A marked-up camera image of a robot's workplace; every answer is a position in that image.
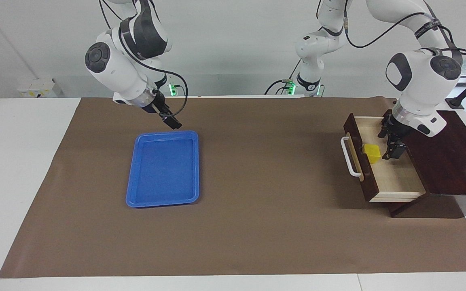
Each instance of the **white drawer handle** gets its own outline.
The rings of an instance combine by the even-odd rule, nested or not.
[[[357,173],[352,168],[352,163],[350,162],[350,156],[348,155],[348,150],[346,149],[346,143],[345,143],[345,141],[348,141],[348,140],[350,140],[349,136],[344,136],[343,138],[341,138],[341,147],[343,149],[344,159],[346,160],[346,166],[348,166],[348,172],[350,172],[350,175],[354,177],[361,177],[361,173]]]

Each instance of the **blue tray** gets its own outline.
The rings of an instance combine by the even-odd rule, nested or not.
[[[142,134],[136,138],[127,205],[187,204],[199,198],[199,138],[195,131]]]

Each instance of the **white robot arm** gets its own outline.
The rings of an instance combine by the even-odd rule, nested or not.
[[[447,125],[435,107],[458,83],[463,58],[425,1],[366,0],[366,5],[374,18],[409,28],[422,46],[394,55],[386,68],[387,79],[401,96],[385,116],[379,137],[388,137],[383,158],[399,158],[406,148],[401,139],[410,130],[433,137]]]
[[[85,65],[100,83],[114,93],[116,103],[126,103],[156,113],[172,129],[182,125],[165,104],[161,87],[168,85],[167,71],[158,56],[172,43],[159,22],[151,0],[111,0],[136,12],[119,26],[98,36],[85,55]]]
[[[296,53],[301,57],[301,71],[296,75],[296,94],[316,96],[320,88],[325,64],[321,57],[340,49],[346,43],[343,35],[345,3],[350,8],[352,0],[325,1],[318,12],[320,29],[296,42]]]
[[[350,5],[351,0],[325,1],[318,13],[320,30],[298,41],[296,51],[303,64],[296,77],[297,92],[316,95],[324,68],[320,57],[325,53],[337,50],[346,40],[355,47],[365,47],[354,45],[348,38],[346,11]],[[434,109],[458,83],[461,49],[423,0],[366,0],[366,5],[374,18],[409,28],[422,46],[396,54],[386,69],[388,80],[401,97],[392,114],[383,120],[379,136],[388,136],[388,151],[383,158],[398,158],[405,151],[401,138],[411,129],[429,137],[444,129],[446,122]]]

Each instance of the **yellow cube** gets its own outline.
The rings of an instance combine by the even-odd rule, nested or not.
[[[379,148],[378,145],[376,144],[365,144],[362,147],[362,151],[368,155],[368,159],[370,160],[370,164],[375,164],[378,162],[382,155],[381,155],[381,149]]]

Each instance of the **drawer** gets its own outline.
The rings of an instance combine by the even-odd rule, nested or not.
[[[358,177],[366,201],[411,202],[424,195],[426,190],[414,168],[409,154],[400,159],[379,160],[370,164],[362,151],[365,143],[376,144],[381,153],[387,149],[387,138],[378,138],[382,117],[355,117],[350,114],[344,124],[346,136],[341,145],[348,171]]]

